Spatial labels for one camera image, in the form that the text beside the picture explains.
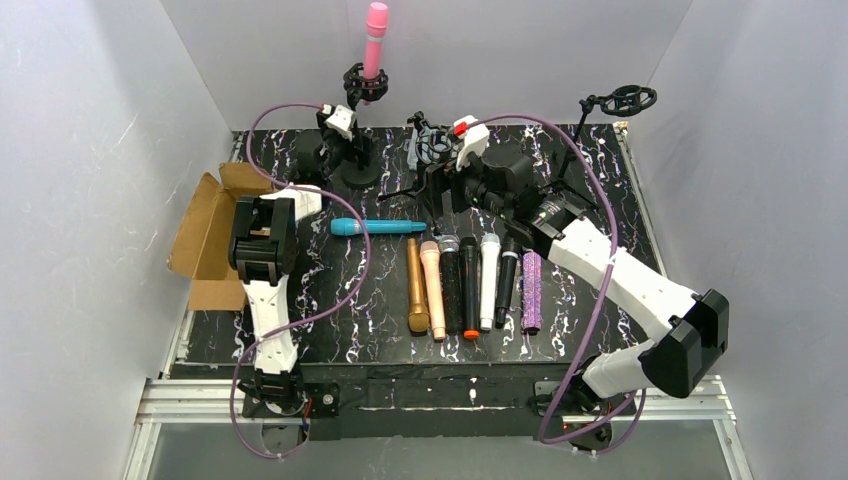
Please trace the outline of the clear plastic organizer box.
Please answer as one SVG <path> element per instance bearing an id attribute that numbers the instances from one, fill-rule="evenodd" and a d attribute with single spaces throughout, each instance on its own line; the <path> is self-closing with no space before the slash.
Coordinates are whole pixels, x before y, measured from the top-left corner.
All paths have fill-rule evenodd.
<path id="1" fill-rule="evenodd" d="M 457 148 L 444 129 L 414 130 L 407 145 L 407 165 L 410 171 L 420 166 L 446 163 L 456 159 Z"/>

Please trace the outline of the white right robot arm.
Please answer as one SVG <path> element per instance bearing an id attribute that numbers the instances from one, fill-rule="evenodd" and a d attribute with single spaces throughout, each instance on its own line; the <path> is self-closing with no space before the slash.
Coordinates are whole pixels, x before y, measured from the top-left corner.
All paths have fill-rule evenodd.
<path id="1" fill-rule="evenodd" d="M 518 245 L 562 267 L 623 309 L 646 341 L 595 355 L 578 368 L 566 393 L 578 402 L 657 388 L 688 397 L 728 342 L 729 301 L 714 289 L 703 294 L 674 283 L 603 234 L 584 211 L 534 180 L 531 160 L 520 151 L 472 155 L 456 162 L 419 163 L 413 196 L 435 218 L 476 207 L 501 219 Z"/>

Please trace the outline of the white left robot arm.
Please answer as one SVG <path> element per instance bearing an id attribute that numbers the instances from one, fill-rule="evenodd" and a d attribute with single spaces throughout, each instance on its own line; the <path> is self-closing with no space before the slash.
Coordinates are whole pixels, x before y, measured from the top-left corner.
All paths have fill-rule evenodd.
<path id="1" fill-rule="evenodd" d="M 245 194 L 235 207 L 228 259 L 247 296 L 253 331 L 260 344 L 254 354 L 254 377 L 239 389 L 261 401 L 291 408 L 301 401 L 296 371 L 298 347 L 291 332 L 265 336 L 289 324 L 287 288 L 297 260 L 297 224 L 323 210 L 314 191 L 287 188 L 268 194 Z"/>

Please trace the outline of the brown cardboard box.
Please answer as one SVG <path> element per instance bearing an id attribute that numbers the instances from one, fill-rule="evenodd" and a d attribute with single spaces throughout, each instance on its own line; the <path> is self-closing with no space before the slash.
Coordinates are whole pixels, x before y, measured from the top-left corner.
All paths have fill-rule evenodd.
<path id="1" fill-rule="evenodd" d="M 188 308 L 238 312 L 246 294 L 228 261 L 237 200 L 272 191 L 271 182 L 248 163 L 222 163 L 205 173 L 184 213 L 167 260 L 170 271 L 191 281 Z"/>

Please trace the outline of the black white-banded microphone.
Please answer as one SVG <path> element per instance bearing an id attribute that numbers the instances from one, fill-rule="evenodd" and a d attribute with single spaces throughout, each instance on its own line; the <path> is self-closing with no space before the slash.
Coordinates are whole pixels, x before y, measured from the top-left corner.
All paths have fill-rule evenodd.
<path id="1" fill-rule="evenodd" d="M 521 257 L 521 247 L 511 236 L 506 235 L 501 248 L 500 268 L 497 280 L 494 326 L 505 326 L 507 313 L 511 307 L 515 275 Z"/>

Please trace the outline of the black glitter silver-mesh microphone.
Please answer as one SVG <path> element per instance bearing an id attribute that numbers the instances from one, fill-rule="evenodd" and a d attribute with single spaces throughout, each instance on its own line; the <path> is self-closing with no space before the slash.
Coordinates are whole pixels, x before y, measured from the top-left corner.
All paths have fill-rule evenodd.
<path id="1" fill-rule="evenodd" d="M 438 249 L 446 332 L 448 335 L 458 335 L 463 326 L 458 237 L 441 236 Z"/>

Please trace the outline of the white microphone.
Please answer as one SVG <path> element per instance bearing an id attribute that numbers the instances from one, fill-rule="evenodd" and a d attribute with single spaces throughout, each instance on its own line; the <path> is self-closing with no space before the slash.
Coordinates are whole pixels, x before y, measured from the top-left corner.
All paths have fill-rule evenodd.
<path id="1" fill-rule="evenodd" d="M 494 326 L 497 270 L 500 250 L 501 243 L 497 234 L 487 233 L 482 237 L 480 243 L 480 327 L 484 332 L 490 331 Z"/>

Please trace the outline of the beige microphone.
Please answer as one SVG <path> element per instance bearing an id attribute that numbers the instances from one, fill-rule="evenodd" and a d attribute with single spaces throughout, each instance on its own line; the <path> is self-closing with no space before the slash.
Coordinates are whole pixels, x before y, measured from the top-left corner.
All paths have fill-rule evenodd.
<path id="1" fill-rule="evenodd" d="M 440 278 L 440 252 L 435 241 L 425 241 L 420 246 L 420 261 L 427 289 L 430 325 L 435 341 L 444 341 L 446 332 L 445 311 Z"/>

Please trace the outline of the pink microphone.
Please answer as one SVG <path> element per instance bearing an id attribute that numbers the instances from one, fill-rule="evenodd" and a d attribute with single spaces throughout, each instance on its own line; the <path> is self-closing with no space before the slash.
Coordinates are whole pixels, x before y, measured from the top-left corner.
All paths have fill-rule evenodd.
<path id="1" fill-rule="evenodd" d="M 363 77 L 375 80 L 380 71 L 382 44 L 389 25 L 389 7 L 383 2 L 372 2 L 366 17 L 366 46 L 363 60 Z"/>

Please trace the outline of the black round-base microphone stand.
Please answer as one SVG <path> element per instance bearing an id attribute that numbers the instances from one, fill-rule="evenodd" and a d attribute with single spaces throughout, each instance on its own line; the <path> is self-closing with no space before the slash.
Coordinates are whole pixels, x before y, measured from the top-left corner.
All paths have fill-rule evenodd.
<path id="1" fill-rule="evenodd" d="M 376 74 L 366 74 L 363 62 L 355 63 L 344 75 L 347 104 L 353 112 L 361 102 L 376 102 L 388 92 L 388 75 L 382 68 Z M 353 122 L 351 147 L 341 166 L 341 179 L 351 190 L 375 186 L 382 175 L 381 166 L 373 153 L 373 138 Z"/>

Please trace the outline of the black orange-tipped microphone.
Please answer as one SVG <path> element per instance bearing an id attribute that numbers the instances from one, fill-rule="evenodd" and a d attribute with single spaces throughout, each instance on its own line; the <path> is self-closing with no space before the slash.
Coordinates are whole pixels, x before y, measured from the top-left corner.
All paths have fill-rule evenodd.
<path id="1" fill-rule="evenodd" d="M 471 236 L 460 240 L 460 282 L 462 294 L 463 337 L 476 340 L 480 336 L 479 314 L 479 247 Z"/>

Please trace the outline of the gold microphone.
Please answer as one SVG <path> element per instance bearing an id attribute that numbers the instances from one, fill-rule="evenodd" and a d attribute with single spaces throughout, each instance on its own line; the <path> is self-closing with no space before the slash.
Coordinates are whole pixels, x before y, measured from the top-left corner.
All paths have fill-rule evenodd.
<path id="1" fill-rule="evenodd" d="M 415 336 L 424 335 L 430 326 L 430 315 L 427 306 L 426 288 L 423 271 L 419 258 L 420 249 L 415 238 L 408 238 L 406 245 L 407 280 L 408 280 L 408 325 Z"/>

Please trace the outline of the turquoise blue microphone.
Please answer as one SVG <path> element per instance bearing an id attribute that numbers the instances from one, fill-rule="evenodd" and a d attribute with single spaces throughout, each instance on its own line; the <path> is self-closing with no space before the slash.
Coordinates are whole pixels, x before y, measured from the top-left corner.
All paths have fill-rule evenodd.
<path id="1" fill-rule="evenodd" d="M 330 231 L 336 236 L 414 234 L 426 229 L 426 222 L 412 220 L 372 219 L 361 224 L 354 218 L 336 218 L 330 222 Z"/>

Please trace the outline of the purple glitter microphone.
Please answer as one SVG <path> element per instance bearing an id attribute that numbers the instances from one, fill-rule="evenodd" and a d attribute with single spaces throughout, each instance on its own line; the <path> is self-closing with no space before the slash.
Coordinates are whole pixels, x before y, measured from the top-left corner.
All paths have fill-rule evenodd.
<path id="1" fill-rule="evenodd" d="M 522 333 L 536 335 L 542 325 L 542 259 L 527 250 L 522 257 Z"/>

